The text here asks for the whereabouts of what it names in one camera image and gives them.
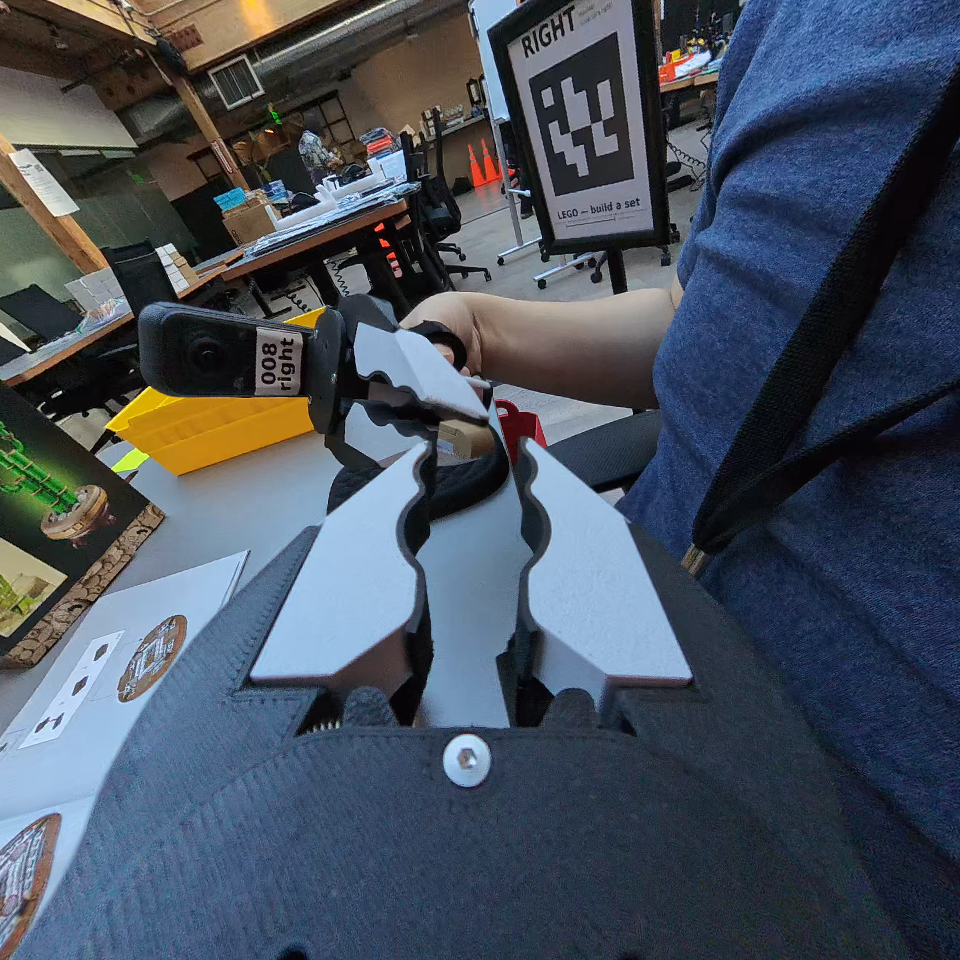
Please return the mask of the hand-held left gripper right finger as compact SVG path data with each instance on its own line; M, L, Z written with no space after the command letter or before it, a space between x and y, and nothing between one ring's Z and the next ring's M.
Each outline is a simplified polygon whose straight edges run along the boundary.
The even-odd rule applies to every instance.
M598 714L623 691L692 691L626 518L531 438L518 442L512 473L531 556L498 657L508 716L544 716L564 690L584 691Z

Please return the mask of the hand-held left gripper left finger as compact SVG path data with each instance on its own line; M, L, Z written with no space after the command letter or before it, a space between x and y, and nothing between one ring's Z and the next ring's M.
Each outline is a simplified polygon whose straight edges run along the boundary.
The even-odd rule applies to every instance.
M433 664L426 574L428 440L332 510L318 529L249 672L260 687L376 688L417 706Z

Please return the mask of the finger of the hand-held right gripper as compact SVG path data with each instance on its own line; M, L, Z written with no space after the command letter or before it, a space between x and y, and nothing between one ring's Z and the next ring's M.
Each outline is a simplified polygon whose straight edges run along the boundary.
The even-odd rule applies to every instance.
M388 466L419 442L436 440L441 422L416 405L353 401L341 423L341 464Z
M388 331L359 322L353 340L357 376L389 387L441 420L486 425L489 411L468 378L455 369L426 337L411 330Z

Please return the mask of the brown lego piece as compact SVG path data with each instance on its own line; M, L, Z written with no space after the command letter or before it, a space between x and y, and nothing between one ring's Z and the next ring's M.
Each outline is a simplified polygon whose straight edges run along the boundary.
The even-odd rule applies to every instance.
M442 420L437 428L438 452L459 460L477 460L495 451L494 433L487 424L457 418Z

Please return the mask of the person's right forearm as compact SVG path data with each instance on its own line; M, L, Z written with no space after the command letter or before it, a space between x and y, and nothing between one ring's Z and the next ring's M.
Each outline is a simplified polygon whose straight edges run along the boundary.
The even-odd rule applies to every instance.
M654 367L682 298L678 279L581 302L472 294L479 371L578 402L656 409Z

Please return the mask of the lego instruction booklet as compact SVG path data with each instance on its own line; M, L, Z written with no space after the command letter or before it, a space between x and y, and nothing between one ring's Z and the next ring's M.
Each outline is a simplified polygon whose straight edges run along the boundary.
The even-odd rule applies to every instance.
M102 597L1 738L1 956L61 883L155 689L233 596L243 551Z

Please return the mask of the black lego set box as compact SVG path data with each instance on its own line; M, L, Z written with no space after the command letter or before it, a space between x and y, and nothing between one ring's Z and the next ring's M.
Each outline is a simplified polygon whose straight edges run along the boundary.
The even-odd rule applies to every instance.
M128 481L2 386L2 669L43 660L164 518Z

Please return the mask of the person's right hand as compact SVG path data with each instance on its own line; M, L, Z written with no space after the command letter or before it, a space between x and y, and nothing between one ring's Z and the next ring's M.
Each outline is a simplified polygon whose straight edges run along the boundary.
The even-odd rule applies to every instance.
M427 340L462 375L481 375L482 337L466 294L431 295L414 306L399 326Z

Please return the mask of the yellow plastic bin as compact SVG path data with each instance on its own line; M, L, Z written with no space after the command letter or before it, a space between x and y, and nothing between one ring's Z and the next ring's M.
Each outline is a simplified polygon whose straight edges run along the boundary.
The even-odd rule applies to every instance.
M147 383L107 429L177 476L311 433L301 348L326 307L287 323L182 303L137 318Z

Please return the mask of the black wrist rest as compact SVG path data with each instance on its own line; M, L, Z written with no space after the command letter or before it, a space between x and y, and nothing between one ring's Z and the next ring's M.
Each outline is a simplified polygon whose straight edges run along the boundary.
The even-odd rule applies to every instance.
M342 468L334 478L327 499L329 515L384 473L373 465L357 469ZM495 495L511 476L511 461L500 440L494 450L475 460L454 465L439 465L433 492L428 498L430 522L438 522L468 510Z

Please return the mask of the stack of white boxes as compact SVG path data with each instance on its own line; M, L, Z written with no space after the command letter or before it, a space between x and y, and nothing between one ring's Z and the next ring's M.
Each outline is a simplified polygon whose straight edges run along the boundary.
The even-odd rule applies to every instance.
M176 297L182 299L199 289L200 276L173 244L157 246L154 251Z

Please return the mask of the black office chair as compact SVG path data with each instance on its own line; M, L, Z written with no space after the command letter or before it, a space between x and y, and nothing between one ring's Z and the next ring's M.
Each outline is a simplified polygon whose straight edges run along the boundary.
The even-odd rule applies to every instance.
M454 274L462 279L471 274L480 274L486 282L490 282L492 275L488 268L467 265L462 251L447 242L450 236L459 234L462 214L446 177L442 135L438 134L435 140L436 169L432 173L428 170L426 150L415 148L412 134L403 130L398 139L408 181L419 187L416 209L424 252L442 276L444 289L453 289Z
M156 248L148 239L123 245L103 246L101 254L126 298L134 318L153 304L174 304L177 292Z

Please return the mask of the red plastic bin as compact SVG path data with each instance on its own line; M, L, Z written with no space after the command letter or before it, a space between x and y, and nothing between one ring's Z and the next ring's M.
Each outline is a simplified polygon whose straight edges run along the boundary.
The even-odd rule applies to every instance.
M516 403L501 398L494 401L494 407L504 446L512 465L518 462L519 445L522 440L530 440L544 449L547 448L546 436L537 414L522 411Z

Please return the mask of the cardboard box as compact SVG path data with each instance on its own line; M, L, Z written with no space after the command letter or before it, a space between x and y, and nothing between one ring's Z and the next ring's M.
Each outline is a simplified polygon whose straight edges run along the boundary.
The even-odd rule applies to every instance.
M279 212L269 201L254 201L222 212L223 226L235 247L244 247L277 231Z

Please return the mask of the wooden edged work desk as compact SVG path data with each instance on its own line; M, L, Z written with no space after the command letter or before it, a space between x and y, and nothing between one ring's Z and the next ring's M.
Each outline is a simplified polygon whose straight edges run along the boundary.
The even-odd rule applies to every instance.
M176 292L176 298L184 302L199 294L220 278L229 267L237 264L243 256L244 249L239 248L202 264L203 269L198 272L198 280ZM118 315L113 318L110 322L101 323L95 329L89 331L76 330L53 342L46 343L37 350L2 365L1 382L11 388L27 383L66 362L79 352L124 330L135 319L136 315L134 313L126 312L122 316Z

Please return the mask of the long wooden edged work table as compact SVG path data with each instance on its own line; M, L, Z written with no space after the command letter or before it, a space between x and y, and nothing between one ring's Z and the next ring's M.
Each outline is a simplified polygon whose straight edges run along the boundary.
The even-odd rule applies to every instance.
M349 290L329 262L356 258L371 293L394 306L407 306L389 256L396 250L398 227L409 223L410 209L409 198L388 195L358 208L300 222L255 241L220 279L268 290L268 274L303 274L325 306L339 306Z

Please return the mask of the person's blue shirt torso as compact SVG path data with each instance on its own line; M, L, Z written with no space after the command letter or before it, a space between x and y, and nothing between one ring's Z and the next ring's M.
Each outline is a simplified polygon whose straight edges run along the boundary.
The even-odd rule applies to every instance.
M958 68L958 2L748 2L719 74L662 428L624 511L675 557L775 360ZM849 770L914 958L958 958L958 393L815 477L704 586Z

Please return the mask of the black framed marker sign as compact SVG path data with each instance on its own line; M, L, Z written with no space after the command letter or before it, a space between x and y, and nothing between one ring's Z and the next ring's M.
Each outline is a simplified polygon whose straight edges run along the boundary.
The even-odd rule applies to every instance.
M487 31L544 254L671 264L666 132L650 2L531 1Z

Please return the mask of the white paper notice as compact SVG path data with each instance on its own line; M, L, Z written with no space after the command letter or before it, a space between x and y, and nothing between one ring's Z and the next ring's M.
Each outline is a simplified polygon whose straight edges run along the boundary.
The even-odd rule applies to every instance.
M31 150L15 150L8 157L51 216L70 217L79 212L78 203Z

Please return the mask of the white ceiling air vent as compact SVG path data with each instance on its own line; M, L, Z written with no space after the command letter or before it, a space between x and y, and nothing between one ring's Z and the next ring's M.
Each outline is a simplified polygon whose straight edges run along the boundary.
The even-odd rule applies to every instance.
M222 105L233 111L257 101L265 89L247 54L238 54L207 70Z

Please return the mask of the rolling whiteboard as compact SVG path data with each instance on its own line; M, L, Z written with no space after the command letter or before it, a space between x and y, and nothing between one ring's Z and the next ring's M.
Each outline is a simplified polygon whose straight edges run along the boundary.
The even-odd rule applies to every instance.
M492 130L494 146L497 151L500 169L500 173L498 174L499 186L507 201L514 237L513 246L498 253L497 265L503 267L510 258L515 258L536 249L543 269L533 277L533 282L536 289L543 292L546 291L550 282L557 280L564 273L572 271L574 273L584 273L585 276L589 275L590 271L595 270L600 255L598 253L577 255L560 254L558 256L558 264L546 268L551 256L546 252L543 238L538 235L534 237L534 239L526 241L522 236L520 201L522 199L528 199L530 197L530 191L521 187L518 182L514 182L511 174L510 157L503 140L503 130L507 126L510 117L502 84L498 76L493 47L488 36L489 30L500 20L512 13L518 5L519 2L514 1L469 1L467 3L467 14L470 30L477 43L483 67L481 87L486 97L486 112Z

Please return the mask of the cluttered work table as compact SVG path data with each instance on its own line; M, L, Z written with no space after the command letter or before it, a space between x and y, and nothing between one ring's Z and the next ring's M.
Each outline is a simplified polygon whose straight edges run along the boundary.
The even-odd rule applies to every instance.
M667 131L685 123L685 103L704 93L715 93L729 45L730 24L727 14L697 12L694 25L666 45L657 75Z

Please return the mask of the grey ventilation duct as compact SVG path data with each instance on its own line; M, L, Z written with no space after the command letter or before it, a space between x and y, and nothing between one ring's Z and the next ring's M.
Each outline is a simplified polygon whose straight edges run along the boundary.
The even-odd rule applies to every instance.
M193 75L191 82L212 119L268 99L289 100L327 82L342 79L354 66L416 32L418 35L447 19L467 13L466 1L360 2L347 11L321 16L278 38L243 52L263 92L238 106L227 106L210 74L242 59L232 54ZM135 144L146 148L193 124L176 91L156 93L125 106L117 117Z

